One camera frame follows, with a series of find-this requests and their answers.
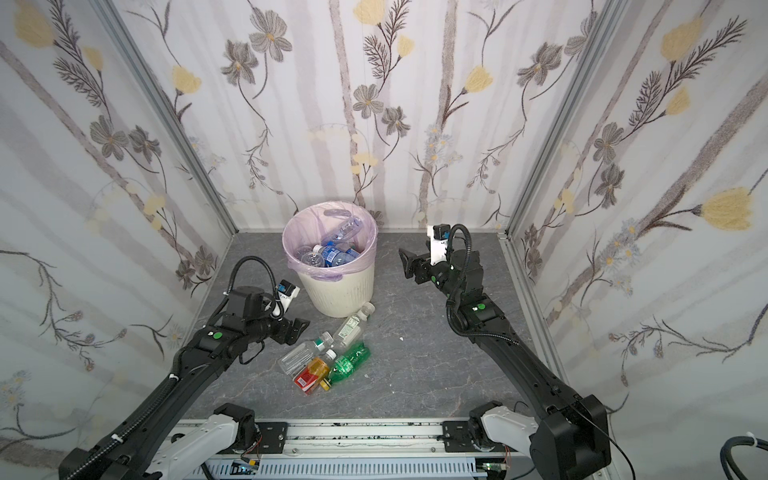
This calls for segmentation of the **blue label water bottle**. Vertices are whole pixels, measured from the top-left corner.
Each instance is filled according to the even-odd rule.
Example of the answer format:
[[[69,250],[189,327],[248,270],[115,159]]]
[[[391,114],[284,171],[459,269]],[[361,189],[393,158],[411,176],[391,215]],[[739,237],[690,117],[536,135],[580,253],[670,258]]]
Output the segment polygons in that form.
[[[306,265],[309,267],[313,267],[313,268],[325,267],[325,260],[323,256],[320,253],[313,251],[312,249],[300,251],[299,260],[303,265]]]

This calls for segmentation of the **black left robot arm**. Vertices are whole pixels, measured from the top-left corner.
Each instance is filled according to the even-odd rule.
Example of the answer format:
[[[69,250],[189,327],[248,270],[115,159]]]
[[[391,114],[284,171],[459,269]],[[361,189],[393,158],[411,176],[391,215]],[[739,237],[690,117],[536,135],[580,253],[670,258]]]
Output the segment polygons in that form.
[[[248,262],[267,264],[255,255],[237,261],[221,303],[176,352],[165,378],[91,449],[73,449],[59,465],[60,478],[170,478],[169,468],[161,466],[156,455],[178,421],[213,381],[234,362],[241,362],[253,343],[264,344],[268,339],[281,345],[297,343],[309,323],[287,318],[276,281],[268,290],[236,286],[237,273]]]

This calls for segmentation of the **clear bottle green cap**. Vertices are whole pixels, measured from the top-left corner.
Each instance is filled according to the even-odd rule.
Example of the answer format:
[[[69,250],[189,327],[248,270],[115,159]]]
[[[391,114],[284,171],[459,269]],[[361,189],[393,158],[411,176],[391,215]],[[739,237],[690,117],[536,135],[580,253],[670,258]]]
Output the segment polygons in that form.
[[[315,340],[298,344],[279,360],[278,366],[284,374],[294,378],[311,360],[321,356],[332,344],[333,336],[329,332],[323,332]]]

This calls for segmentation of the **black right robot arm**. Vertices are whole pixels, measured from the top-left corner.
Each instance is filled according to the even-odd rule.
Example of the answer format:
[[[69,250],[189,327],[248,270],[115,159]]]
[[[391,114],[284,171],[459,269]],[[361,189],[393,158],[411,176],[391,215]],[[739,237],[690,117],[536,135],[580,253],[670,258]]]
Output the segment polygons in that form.
[[[552,372],[520,339],[485,293],[484,269],[462,224],[428,230],[428,251],[398,251],[406,278],[429,282],[446,297],[450,329],[484,351],[521,393],[532,413],[498,401],[471,411],[466,434],[477,450],[503,445],[531,459],[543,479],[585,479],[612,462],[608,411]]]

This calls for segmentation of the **blue label bottle white cap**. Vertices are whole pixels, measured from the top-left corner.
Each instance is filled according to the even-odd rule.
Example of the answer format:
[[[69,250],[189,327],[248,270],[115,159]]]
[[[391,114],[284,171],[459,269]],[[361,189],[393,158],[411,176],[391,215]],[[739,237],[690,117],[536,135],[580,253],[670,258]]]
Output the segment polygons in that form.
[[[315,245],[313,252],[321,257],[324,265],[328,268],[346,265],[356,260],[359,256],[359,253],[352,248],[341,250],[339,247],[331,244]]]

